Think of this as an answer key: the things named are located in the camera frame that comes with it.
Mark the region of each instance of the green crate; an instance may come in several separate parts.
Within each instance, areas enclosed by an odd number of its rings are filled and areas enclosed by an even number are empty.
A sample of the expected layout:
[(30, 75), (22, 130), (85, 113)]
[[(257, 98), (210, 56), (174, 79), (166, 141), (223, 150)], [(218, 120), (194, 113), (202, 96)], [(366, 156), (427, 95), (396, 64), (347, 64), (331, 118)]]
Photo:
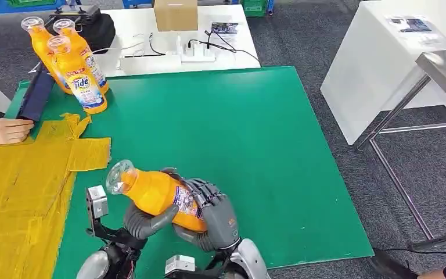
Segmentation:
[(242, 0), (243, 12), (247, 17), (263, 17), (267, 3), (267, 0)]
[(56, 0), (7, 0), (11, 7), (29, 7), (54, 4)]

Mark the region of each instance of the robotic arm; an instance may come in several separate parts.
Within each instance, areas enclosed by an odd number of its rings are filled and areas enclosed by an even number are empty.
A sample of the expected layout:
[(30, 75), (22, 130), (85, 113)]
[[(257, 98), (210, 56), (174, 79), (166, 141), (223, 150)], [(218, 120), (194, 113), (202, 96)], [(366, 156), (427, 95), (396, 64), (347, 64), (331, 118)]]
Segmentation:
[[(171, 257), (166, 261), (165, 278), (269, 278), (254, 242), (241, 239), (228, 197), (211, 183), (200, 179), (184, 180), (175, 171), (164, 172), (184, 183), (191, 191), (202, 208), (207, 227), (206, 232), (198, 234), (174, 225), (175, 232), (206, 252), (216, 252), (204, 270), (196, 268), (193, 257)], [(87, 232), (103, 239), (106, 245), (86, 259), (77, 279), (131, 279), (148, 236), (170, 224), (178, 211), (177, 206), (171, 206), (161, 215), (151, 216), (131, 204), (124, 216), (124, 228), (112, 230), (100, 222), (100, 218), (108, 214), (107, 197), (102, 186), (87, 189), (87, 207), (91, 225)]]

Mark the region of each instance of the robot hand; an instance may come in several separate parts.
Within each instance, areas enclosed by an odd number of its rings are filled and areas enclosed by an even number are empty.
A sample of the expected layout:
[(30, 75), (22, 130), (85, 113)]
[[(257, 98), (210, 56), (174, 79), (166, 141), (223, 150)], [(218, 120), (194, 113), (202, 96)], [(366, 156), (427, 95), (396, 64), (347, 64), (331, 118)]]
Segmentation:
[[(175, 172), (175, 168), (168, 167), (160, 171), (168, 174), (174, 179), (181, 179)], [(152, 216), (141, 211), (133, 202), (131, 202), (125, 211), (124, 227), (133, 237), (137, 239), (146, 239), (156, 233), (159, 229), (172, 223), (177, 212), (178, 205), (171, 205), (160, 215)]]
[(196, 233), (174, 224), (175, 233), (205, 252), (226, 249), (240, 241), (238, 223), (228, 197), (212, 183), (199, 178), (182, 180), (201, 208), (207, 231)]
[(204, 272), (213, 269), (214, 262), (219, 258), (223, 259), (225, 278), (269, 279), (266, 265), (255, 243), (248, 238), (240, 239), (235, 212), (228, 197), (214, 184), (199, 178), (179, 180), (190, 190), (197, 205), (202, 209), (207, 231), (197, 233), (176, 224), (173, 225), (174, 230), (179, 237), (202, 250), (216, 251), (213, 261)]

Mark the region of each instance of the bottle label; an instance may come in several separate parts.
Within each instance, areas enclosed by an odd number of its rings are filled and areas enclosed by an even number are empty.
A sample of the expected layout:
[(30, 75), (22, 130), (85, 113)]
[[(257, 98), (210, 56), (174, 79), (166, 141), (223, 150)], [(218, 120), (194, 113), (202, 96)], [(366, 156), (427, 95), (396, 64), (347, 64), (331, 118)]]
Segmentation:
[(54, 71), (54, 72), (57, 78), (60, 80), (60, 82), (64, 85), (64, 87), (66, 87), (66, 89), (71, 89), (69, 88), (69, 85), (67, 85), (66, 79), (59, 73), (59, 71)]
[(194, 201), (194, 198), (186, 188), (177, 186), (173, 204), (178, 205), (179, 212), (201, 219), (203, 211), (197, 206), (196, 201)]
[(57, 65), (57, 57), (54, 56), (53, 52), (49, 52), (47, 53), (47, 55), (49, 55), (52, 59), (52, 67), (53, 72), (55, 74), (55, 76), (59, 79), (59, 81), (64, 85), (64, 87), (66, 87), (66, 89), (70, 89), (69, 85), (67, 85), (67, 81), (66, 79), (60, 74), (60, 72), (56, 69), (56, 65)]
[(86, 65), (91, 71), (91, 74), (93, 74), (93, 76), (95, 77), (98, 86), (104, 87), (105, 84), (107, 84), (107, 80), (103, 72), (100, 70), (100, 67), (98, 67), (98, 64), (96, 64), (95, 58), (93, 58), (93, 53), (91, 52), (90, 48), (85, 48), (81, 52), (81, 56), (85, 59)]
[(104, 103), (104, 99), (98, 87), (87, 74), (81, 74), (85, 69), (68, 72), (68, 83), (74, 96), (85, 109), (92, 109)]

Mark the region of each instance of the tide logo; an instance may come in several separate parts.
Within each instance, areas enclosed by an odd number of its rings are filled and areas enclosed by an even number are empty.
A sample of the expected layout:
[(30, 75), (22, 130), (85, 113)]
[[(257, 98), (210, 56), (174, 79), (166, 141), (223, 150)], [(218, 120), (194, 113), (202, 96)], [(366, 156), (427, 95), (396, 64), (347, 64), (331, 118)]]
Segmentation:
[(87, 76), (80, 76), (73, 79), (73, 85), (75, 90), (84, 90), (89, 87), (89, 78)]

